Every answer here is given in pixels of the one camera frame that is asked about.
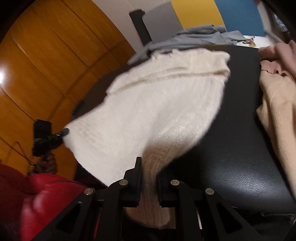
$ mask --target blue panel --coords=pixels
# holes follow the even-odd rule
[[[214,0],[227,31],[265,36],[261,16],[253,0]]]

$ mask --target person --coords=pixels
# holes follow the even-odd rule
[[[57,173],[57,163],[54,154],[44,160],[39,159],[29,175],[39,173]],[[36,191],[19,171],[0,162],[0,240],[19,241],[20,214],[24,199]]]

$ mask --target silver screw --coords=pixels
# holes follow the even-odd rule
[[[121,180],[119,181],[119,184],[122,185],[122,186],[125,186],[125,185],[128,184],[128,181],[127,181],[126,179],[121,179]]]
[[[84,190],[85,195],[91,195],[93,192],[94,192],[94,190],[92,188],[87,188]]]
[[[212,188],[207,188],[205,190],[205,193],[208,194],[208,195],[213,195],[215,193],[215,191]]]
[[[170,182],[173,186],[178,186],[180,182],[178,180],[171,180]]]

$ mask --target black leather surface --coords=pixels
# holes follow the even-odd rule
[[[213,188],[235,207],[295,213],[296,202],[256,114],[262,98],[258,50],[238,46],[207,48],[231,56],[231,77],[221,110],[201,142],[168,168],[173,168],[177,178],[191,187]],[[125,66],[97,82],[73,118],[100,104],[113,79],[129,68]]]

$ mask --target black cable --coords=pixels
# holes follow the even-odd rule
[[[27,158],[27,156],[26,156],[26,154],[25,154],[25,152],[24,152],[24,149],[22,148],[22,146],[20,145],[20,143],[19,143],[18,141],[13,142],[13,144],[10,146],[10,149],[9,149],[9,151],[8,151],[8,153],[7,153],[6,157],[5,157],[5,159],[4,159],[4,163],[7,162],[7,160],[8,160],[8,158],[9,158],[9,156],[10,156],[12,150],[18,152],[18,151],[17,151],[16,149],[14,149],[14,147],[13,147],[15,144],[18,144],[18,146],[20,147],[20,149],[21,149],[21,151],[22,151],[22,156],[27,160],[27,162],[28,162],[31,166],[36,166],[31,160],[29,160],[29,159]]]

